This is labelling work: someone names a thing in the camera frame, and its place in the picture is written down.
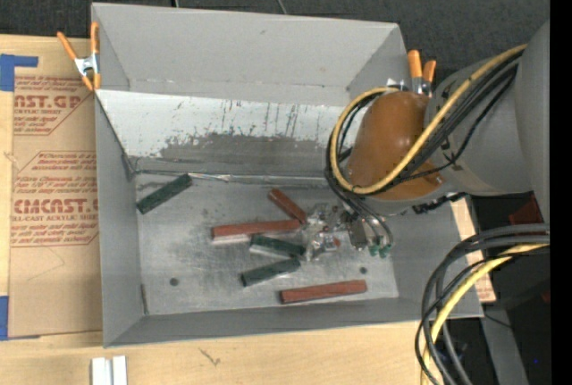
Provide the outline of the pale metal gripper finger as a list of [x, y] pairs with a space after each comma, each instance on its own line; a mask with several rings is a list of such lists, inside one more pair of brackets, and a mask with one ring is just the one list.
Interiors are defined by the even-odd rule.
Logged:
[[342, 208], [333, 204], [316, 204], [307, 215], [310, 225], [336, 226], [340, 224]]
[[315, 261], [323, 254], [336, 252], [340, 246], [340, 240], [333, 234], [318, 232], [307, 242], [307, 260]]

